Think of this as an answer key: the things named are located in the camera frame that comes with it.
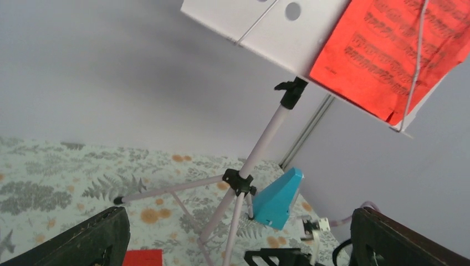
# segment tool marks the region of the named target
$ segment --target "white cable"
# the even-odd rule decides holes
[[[361,207],[360,208],[364,208],[366,206],[369,206],[371,207],[372,209],[380,212],[379,208],[377,207],[377,205],[371,201],[366,201],[364,202],[363,204],[361,204]],[[343,224],[347,224],[349,222],[351,222],[351,220],[353,219],[353,216],[352,215],[349,215],[347,218],[344,218],[342,220],[337,220],[337,221],[329,221],[330,223],[330,227],[337,227],[337,226],[342,226]]]
[[[405,118],[406,118],[406,115],[408,114],[408,110],[410,109],[411,98],[413,97],[413,93],[415,92],[416,83],[418,81],[418,77],[420,76],[420,71],[421,71],[421,46],[422,46],[422,42],[423,42],[423,28],[424,28],[424,23],[425,23],[425,13],[426,13],[426,7],[427,7],[428,2],[429,2],[429,0],[425,0],[425,2],[423,4],[423,7],[421,9],[420,29],[419,29],[419,32],[418,32],[418,47],[416,48],[415,73],[413,75],[413,81],[411,83],[410,95],[408,96],[408,100],[406,101],[405,113],[403,114],[403,119],[401,120],[400,129],[396,130],[398,133],[401,133],[403,131],[403,128],[405,127]]]
[[[379,266],[379,263],[377,262],[377,254],[374,251],[374,261],[375,261],[375,266]]]

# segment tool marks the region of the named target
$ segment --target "red sheet music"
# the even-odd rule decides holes
[[[353,0],[310,77],[391,125],[405,112],[423,0]],[[410,111],[470,52],[470,0],[430,0]]]
[[[161,249],[128,250],[122,266],[162,266],[163,252]]]

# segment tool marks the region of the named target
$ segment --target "rubber foot tip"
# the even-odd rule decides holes
[[[121,205],[121,204],[124,204],[124,202],[122,202],[122,198],[123,198],[123,197],[121,197],[121,196],[120,196],[120,197],[117,197],[117,198],[115,198],[115,199],[114,199],[114,201],[113,201],[113,202],[114,202],[114,204],[116,204],[116,205]]]

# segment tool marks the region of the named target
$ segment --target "black cable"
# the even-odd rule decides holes
[[[341,250],[343,248],[345,248],[346,246],[349,246],[351,245],[353,242],[351,241],[351,239],[348,239],[344,242],[342,242],[339,246],[337,246],[337,248],[335,248],[335,250],[333,251],[333,254],[332,254],[332,258],[333,258],[333,264],[335,266],[338,266],[338,262],[337,262],[337,259],[338,259],[338,255],[339,253],[341,252]]]

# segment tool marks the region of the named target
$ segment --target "white panel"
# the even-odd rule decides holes
[[[186,0],[181,11],[218,34],[237,41],[274,2],[258,0]]]
[[[295,1],[300,5],[300,17],[290,21],[285,13],[292,2],[279,0],[241,45],[298,76],[308,77],[348,1]]]
[[[468,73],[465,62],[446,76],[408,128],[414,139],[335,101],[288,166],[304,172],[301,193],[316,213],[341,219],[373,201],[390,218],[470,258]],[[346,240],[350,224],[332,232]]]

